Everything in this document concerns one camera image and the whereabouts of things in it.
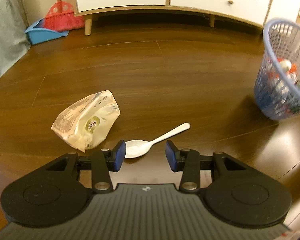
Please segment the blue white milk carton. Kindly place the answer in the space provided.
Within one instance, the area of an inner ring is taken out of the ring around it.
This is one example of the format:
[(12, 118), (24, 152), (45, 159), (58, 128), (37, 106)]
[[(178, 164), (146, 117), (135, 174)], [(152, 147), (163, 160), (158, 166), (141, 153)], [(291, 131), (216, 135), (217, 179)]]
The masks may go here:
[(256, 80), (254, 96), (260, 110), (266, 115), (274, 115), (275, 107), (278, 104), (275, 83), (268, 79), (259, 78)]

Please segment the lavender plastic waste basket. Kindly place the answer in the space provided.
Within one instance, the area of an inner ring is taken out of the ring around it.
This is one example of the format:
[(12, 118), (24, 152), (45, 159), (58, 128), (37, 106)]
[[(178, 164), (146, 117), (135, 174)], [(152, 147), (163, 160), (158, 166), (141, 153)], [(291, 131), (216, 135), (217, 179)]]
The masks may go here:
[[(275, 72), (280, 78), (285, 79), (284, 73), (280, 68), (277, 58), (281, 57), (296, 63), (298, 66), (298, 74), (300, 74), (300, 25), (284, 19), (273, 19), (266, 23), (263, 29), (264, 55), (257, 79), (268, 79), (275, 83), (278, 78), (270, 79), (267, 75), (267, 67), (272, 64)], [(278, 104), (275, 107), (274, 115), (266, 115), (272, 120), (283, 120), (293, 116), (285, 116), (279, 114), (279, 97)]]

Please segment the clear plastic water bottle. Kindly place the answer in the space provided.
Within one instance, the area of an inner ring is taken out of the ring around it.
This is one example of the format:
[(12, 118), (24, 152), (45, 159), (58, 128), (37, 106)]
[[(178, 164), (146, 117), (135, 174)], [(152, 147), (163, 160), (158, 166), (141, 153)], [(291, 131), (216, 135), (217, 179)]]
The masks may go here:
[(300, 114), (300, 74), (297, 68), (297, 80), (293, 82), (285, 73), (285, 79), (278, 78), (275, 88), (279, 97), (279, 114), (293, 116)]

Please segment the beige snack bag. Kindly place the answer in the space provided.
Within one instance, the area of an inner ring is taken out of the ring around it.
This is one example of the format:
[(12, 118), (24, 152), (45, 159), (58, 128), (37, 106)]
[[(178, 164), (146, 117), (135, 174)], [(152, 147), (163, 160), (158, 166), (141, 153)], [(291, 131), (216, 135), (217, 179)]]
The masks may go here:
[(73, 103), (63, 110), (51, 126), (72, 148), (85, 152), (102, 143), (120, 109), (109, 90), (104, 90)]

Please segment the white plastic spoon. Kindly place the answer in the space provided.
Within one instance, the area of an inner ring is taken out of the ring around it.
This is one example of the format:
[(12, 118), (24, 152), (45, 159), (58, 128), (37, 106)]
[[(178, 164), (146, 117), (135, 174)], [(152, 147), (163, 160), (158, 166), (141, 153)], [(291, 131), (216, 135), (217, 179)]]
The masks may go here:
[(190, 129), (190, 123), (186, 122), (178, 127), (172, 129), (171, 131), (161, 135), (160, 137), (152, 140), (152, 141), (144, 141), (144, 140), (130, 140), (126, 142), (126, 159), (134, 159), (145, 155), (154, 144), (157, 144), (161, 141), (169, 139), (181, 132), (184, 132)]

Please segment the grey bed skirt cloth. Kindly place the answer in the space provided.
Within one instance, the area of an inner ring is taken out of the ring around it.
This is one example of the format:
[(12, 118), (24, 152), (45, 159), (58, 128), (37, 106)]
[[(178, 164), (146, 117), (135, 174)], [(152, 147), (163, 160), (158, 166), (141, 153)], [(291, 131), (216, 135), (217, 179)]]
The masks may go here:
[(19, 0), (0, 0), (0, 78), (29, 50)]

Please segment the blue dustpan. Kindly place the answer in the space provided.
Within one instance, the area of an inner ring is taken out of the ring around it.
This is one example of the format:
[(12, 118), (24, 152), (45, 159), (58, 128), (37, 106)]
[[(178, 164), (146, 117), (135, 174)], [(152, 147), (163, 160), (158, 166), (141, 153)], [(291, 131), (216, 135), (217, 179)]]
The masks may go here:
[(32, 45), (68, 36), (69, 31), (57, 32), (44, 28), (44, 22), (44, 18), (39, 19), (25, 30), (25, 34), (28, 36)]

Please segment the red broom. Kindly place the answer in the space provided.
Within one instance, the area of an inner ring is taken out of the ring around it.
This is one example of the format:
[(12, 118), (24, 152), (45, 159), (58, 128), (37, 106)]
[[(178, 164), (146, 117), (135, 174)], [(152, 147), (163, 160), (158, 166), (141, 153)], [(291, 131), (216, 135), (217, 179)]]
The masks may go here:
[(45, 16), (43, 27), (57, 32), (81, 29), (84, 27), (84, 18), (74, 15), (70, 3), (57, 0)]

